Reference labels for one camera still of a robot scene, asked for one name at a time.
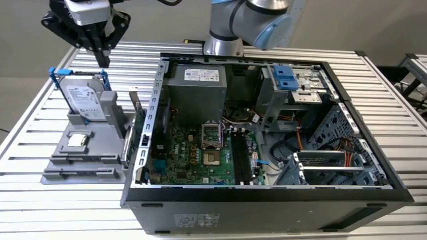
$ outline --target expansion slot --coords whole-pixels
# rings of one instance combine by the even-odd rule
[[[237,184],[250,185],[253,181],[253,171],[249,157],[247,139],[243,132],[231,133],[231,148],[234,160],[234,175]]]

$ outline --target motherboard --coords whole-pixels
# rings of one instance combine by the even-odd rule
[[[265,185],[254,132],[234,132],[219,124],[173,126],[169,141],[166,159],[154,160],[151,184],[230,186],[246,182]]]

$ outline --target side panel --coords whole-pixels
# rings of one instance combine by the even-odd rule
[[[147,234],[350,232],[402,207],[368,202],[130,202]]]

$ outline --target metal workbench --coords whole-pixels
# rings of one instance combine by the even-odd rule
[[[402,94],[409,97],[421,84],[427,87],[427,55],[408,54],[401,67],[405,67],[416,76],[414,82]]]
[[[130,87],[149,105],[161,52],[202,54],[199,44],[123,42],[111,54],[111,86],[131,111]],[[353,51],[246,48],[255,58],[326,61],[353,98],[366,124],[416,199],[416,204],[350,234],[327,239],[421,240],[427,238],[427,124],[368,57]],[[61,68],[98,72],[95,57],[73,49]],[[67,127],[69,106],[49,80],[0,147],[0,235],[7,239],[143,239],[149,237],[127,209],[122,184],[42,185]],[[209,235],[206,239],[317,239],[321,235]],[[177,236],[201,239],[202,236]]]

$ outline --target power supply label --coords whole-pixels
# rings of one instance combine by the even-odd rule
[[[221,214],[175,214],[178,228],[217,228]]]
[[[95,90],[89,86],[69,86],[67,90],[81,115],[91,121],[105,121],[106,115]]]
[[[205,69],[187,69],[186,70],[186,81],[202,81],[202,82],[219,82],[221,71],[219,70],[205,70]]]

